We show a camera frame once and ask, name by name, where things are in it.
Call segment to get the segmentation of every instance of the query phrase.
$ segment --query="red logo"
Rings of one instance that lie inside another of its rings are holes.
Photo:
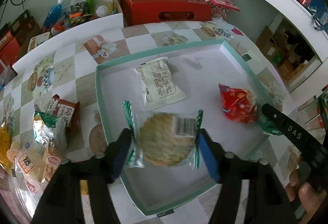
[[[48,161],[53,164],[53,165],[59,165],[60,164],[60,160],[54,156],[50,156],[48,157]]]

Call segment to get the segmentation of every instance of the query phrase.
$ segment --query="barcode label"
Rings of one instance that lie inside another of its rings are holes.
[[[195,137],[197,130],[197,119],[175,118],[175,131],[177,136]]]

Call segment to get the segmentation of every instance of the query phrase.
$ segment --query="blue bottle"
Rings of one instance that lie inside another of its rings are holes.
[[[60,17],[63,2],[64,2],[63,0],[58,0],[57,5],[54,5],[49,10],[49,13],[42,26],[42,32],[47,32],[47,31],[51,30],[52,27],[54,27],[54,25],[56,24],[57,20]]]

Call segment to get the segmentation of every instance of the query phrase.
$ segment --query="white desk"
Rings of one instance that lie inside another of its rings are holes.
[[[328,84],[328,35],[312,25],[311,14],[296,0],[265,0],[280,11],[303,34],[322,64],[291,92],[297,106],[302,105]]]

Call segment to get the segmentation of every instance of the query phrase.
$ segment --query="tray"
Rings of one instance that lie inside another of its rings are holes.
[[[272,101],[246,62],[224,40],[210,40],[123,56],[97,66],[96,94],[108,143],[116,141],[127,127],[122,102],[131,100],[134,112],[145,111],[141,82],[132,68],[157,57],[167,56],[174,83],[187,98],[155,111],[190,113],[204,110],[202,127],[226,151],[246,157],[267,136],[256,124],[228,120],[222,110],[218,83],[252,91],[258,105]],[[135,205],[145,215],[176,208],[215,185],[200,158],[199,170],[180,167],[124,167],[122,182]]]

